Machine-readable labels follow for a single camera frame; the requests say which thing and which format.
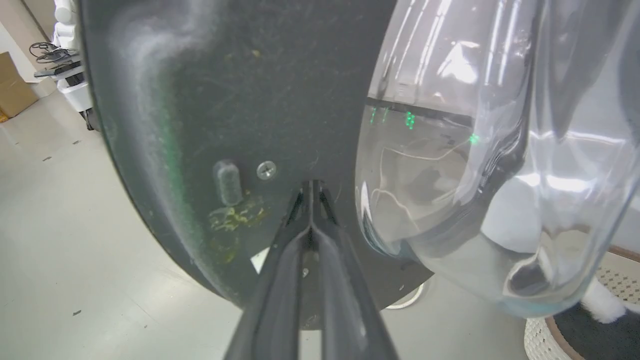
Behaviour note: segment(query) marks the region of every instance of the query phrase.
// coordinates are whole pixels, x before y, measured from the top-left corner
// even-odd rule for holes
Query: floor
[[[0,289],[0,359],[221,359],[241,313],[163,252],[58,93],[0,124]],[[383,317],[402,359],[527,359],[522,319],[438,276]]]

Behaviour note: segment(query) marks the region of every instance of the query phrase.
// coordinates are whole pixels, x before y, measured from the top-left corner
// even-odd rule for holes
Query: white robot
[[[54,0],[55,17],[51,43],[37,43],[31,46],[40,49],[39,62],[51,63],[51,67],[35,73],[35,77],[51,77],[58,84],[58,91],[63,94],[71,106],[86,121],[88,130],[98,129],[97,118],[93,112],[93,103],[89,83],[84,76],[84,66],[80,56],[79,14],[75,0]]]

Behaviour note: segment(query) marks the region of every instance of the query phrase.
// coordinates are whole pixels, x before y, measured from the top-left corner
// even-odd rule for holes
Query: white wall
[[[37,83],[38,80],[33,77],[36,71],[29,61],[29,58],[22,52],[22,49],[16,44],[6,28],[0,23],[0,53],[8,51],[11,59],[18,69],[20,76],[28,83]]]

